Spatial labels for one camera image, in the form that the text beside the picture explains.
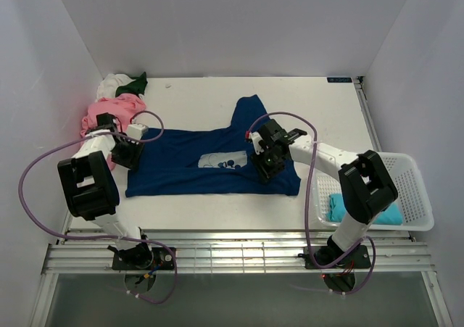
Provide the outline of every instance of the pink towel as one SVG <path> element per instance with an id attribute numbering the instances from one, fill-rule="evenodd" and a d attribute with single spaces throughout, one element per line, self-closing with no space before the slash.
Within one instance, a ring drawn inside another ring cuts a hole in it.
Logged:
<path id="1" fill-rule="evenodd" d="M 82 131 L 80 135 L 84 137 L 88 129 L 96 127 L 96 116 L 101 113 L 114 115 L 121 122 L 123 131 L 126 131 L 128 125 L 131 123 L 132 116 L 145 109 L 145 103 L 137 95 L 121 94 L 115 99 L 102 97 L 98 102 L 88 106 L 87 115 L 82 118 Z"/>

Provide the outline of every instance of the folded turquoise cloth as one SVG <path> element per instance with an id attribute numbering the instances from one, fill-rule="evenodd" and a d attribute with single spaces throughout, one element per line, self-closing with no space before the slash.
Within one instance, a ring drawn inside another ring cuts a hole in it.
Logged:
<path id="1" fill-rule="evenodd" d="M 331 194 L 329 198 L 330 210 L 327 213 L 327 220 L 330 220 L 331 222 L 341 222 L 343 216 L 347 213 L 347 209 L 345 209 L 345 205 L 343 203 L 343 196 L 341 194 Z M 374 222 L 374 224 L 382 225 L 402 225 L 402 223 L 403 216 L 395 203 L 391 204 L 388 209 L 381 212 Z"/>

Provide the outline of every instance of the plastic basket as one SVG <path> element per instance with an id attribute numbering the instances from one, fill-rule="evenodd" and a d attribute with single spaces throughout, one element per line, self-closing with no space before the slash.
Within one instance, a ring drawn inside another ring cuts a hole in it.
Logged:
<path id="1" fill-rule="evenodd" d="M 409 155 L 399 153 L 378 153 L 398 190 L 396 200 L 403 217 L 402 225 L 377 225 L 370 229 L 390 231 L 429 231 L 434 226 L 434 216 L 421 172 Z M 338 227 L 339 223 L 331 222 L 326 215 L 329 211 L 329 195 L 341 193 L 340 183 L 317 172 L 312 183 L 312 197 L 319 221 L 325 225 Z"/>

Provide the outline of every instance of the white wall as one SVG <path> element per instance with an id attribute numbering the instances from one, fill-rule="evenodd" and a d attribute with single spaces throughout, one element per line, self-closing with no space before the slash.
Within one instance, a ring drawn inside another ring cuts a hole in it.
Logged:
<path id="1" fill-rule="evenodd" d="M 101 73 L 364 75 L 405 0 L 63 0 Z"/>
<path id="2" fill-rule="evenodd" d="M 456 326 L 464 321 L 464 0 L 407 0 L 366 76 L 385 151 L 418 162 L 434 209 L 431 248 Z"/>
<path id="3" fill-rule="evenodd" d="M 17 182 L 41 152 L 78 137 L 101 76 L 60 0 L 0 0 L 0 12 L 0 326 L 24 327 L 51 238 L 22 211 Z M 59 157 L 35 169 L 25 190 L 56 230 L 66 213 Z"/>

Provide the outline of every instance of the navy blue garment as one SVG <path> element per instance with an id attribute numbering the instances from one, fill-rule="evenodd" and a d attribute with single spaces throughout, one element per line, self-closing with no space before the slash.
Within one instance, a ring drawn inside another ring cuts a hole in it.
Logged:
<path id="1" fill-rule="evenodd" d="M 249 158 L 253 145 L 245 142 L 245 133 L 265 113 L 257 95 L 242 97 L 237 101 L 228 128 L 213 131 L 165 130 L 159 140 L 145 144 L 138 171 L 128 172 L 125 195 L 297 195 L 300 179 L 293 162 L 287 162 L 286 169 L 265 185 L 260 183 Z M 159 129 L 150 128 L 144 138 L 155 137 L 159 132 Z"/>

